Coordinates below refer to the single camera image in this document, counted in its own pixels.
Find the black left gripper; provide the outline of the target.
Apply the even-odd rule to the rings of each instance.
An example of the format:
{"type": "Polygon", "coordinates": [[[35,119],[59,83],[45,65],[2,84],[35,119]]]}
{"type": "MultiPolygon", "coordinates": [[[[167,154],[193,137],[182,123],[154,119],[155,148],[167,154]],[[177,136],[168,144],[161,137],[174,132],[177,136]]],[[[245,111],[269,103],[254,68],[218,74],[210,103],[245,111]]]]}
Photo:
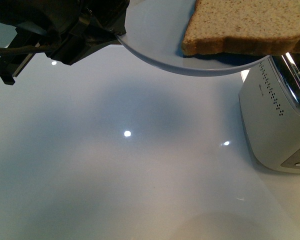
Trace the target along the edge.
{"type": "Polygon", "coordinates": [[[16,36],[0,47],[0,78],[13,85],[35,54],[65,65],[111,45],[126,33],[127,0],[0,0],[0,23],[16,36]]]}

